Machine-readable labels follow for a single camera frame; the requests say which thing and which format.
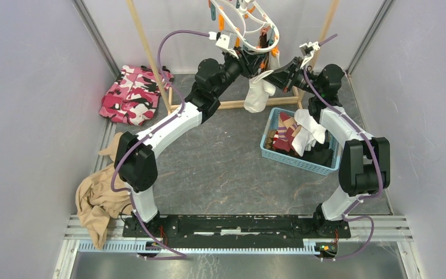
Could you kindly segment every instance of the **wooden frame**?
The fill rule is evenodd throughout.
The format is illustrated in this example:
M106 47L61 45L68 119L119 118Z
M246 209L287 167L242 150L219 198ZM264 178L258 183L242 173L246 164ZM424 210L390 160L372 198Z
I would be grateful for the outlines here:
M141 39L141 43L143 44L143 47L146 52L146 56L148 57L149 65L151 69L153 69L154 79L156 80L156 84L158 85L161 93L161 97L163 99L163 102L165 104L165 107L167 108L168 114L172 113L179 105L173 105L173 91L172 88L169 88L168 90L168 96L165 92L165 88L161 83L161 78L158 72L158 67L156 63L154 62L153 55L151 53L151 49L149 48L148 40L146 39L146 35L143 29L143 25L141 23L141 20L139 18L138 12L136 10L136 7L134 5L133 0L126 0L127 6L129 8L129 12L131 14L132 20L134 21L134 25L136 26L136 29L138 31L139 38ZM321 35L319 38L319 41L323 41L326 38L326 35L329 31L330 24L332 22L332 19L334 18L334 14L336 13L337 6L339 4L339 0L331 0L331 4L329 6L328 14L326 15L326 19L324 21L324 24L322 25ZM315 63L317 62L317 59L319 57L319 51L317 51L312 58L312 61L310 65L312 67L315 66ZM267 106L279 106L279 105L292 105L296 104L299 109L302 109L302 100L303 96L305 94L304 91L293 87L293 96L290 97L277 97L277 98L269 98L268 102L266 103ZM218 109L239 109L243 108L243 102L241 101L225 101L221 102Z

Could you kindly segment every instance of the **white cloth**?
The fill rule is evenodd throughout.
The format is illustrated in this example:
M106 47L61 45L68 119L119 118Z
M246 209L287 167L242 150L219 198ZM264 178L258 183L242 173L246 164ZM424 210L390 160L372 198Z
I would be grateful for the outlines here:
M268 102L269 96L273 96L276 87L271 83L264 80L264 77L272 73L272 70L279 68L279 54L276 57L269 56L269 70L265 71L249 80L249 91L245 101L243 102L243 107L252 113L262 112L266 108L266 103Z
M307 109L297 110L294 118L299 125L300 131L295 136L295 139L293 139L292 147L300 156L303 156L303 153L310 151L316 142L324 143L326 139L326 128L318 124L308 114Z

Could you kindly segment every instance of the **pink camouflage clothing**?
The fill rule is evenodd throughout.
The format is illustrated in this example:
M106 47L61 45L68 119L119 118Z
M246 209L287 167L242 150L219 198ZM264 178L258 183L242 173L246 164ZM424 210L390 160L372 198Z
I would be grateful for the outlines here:
M166 74L172 81L170 72L166 71ZM162 83L168 90L164 79ZM153 118L159 97L160 90L151 69L125 65L102 98L99 113L113 122L140 126L145 120Z

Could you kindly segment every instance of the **gray floor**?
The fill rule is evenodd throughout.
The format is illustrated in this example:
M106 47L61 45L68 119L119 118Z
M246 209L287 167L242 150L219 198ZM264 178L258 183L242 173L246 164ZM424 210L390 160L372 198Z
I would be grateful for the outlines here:
M339 256L360 244L340 242ZM189 255L186 260L144 261L130 253L79 253L71 278L407 278L396 243L371 243L334 263L308 255Z
M184 95L193 75L176 75L174 85ZM239 78L222 101L245 99L248 83ZM276 92L275 97L289 96ZM311 95L306 93L304 107ZM339 93L346 112L363 126L346 78ZM295 105L280 106L296 110ZM154 187L162 214L312 214L336 189L337 172L327 177L261 157L260 141L271 107L261 113L244 109L219 110L170 145L158 158ZM155 118L142 127L118 124L116 131L137 133L167 115L160 100ZM390 214L387 199L359 205L354 214Z

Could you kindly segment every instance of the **marble patterned surface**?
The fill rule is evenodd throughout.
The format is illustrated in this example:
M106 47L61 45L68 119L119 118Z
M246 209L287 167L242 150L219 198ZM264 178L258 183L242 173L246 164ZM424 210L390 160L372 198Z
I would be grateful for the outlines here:
M175 75L174 85L187 95L194 77ZM339 92L346 112L363 121L346 78ZM220 98L245 99L248 83L238 78ZM276 92L275 97L290 96ZM306 107L311 94L305 93ZM296 110L295 105L280 106ZM159 177L154 185L162 214L312 214L338 186L337 172L327 177L261 156L260 141L272 107L261 113L244 109L219 110L203 125L175 140L159 156ZM154 119L142 127L118 124L116 131L137 133L167 115L160 100ZM390 214L387 199L368 201L353 214Z

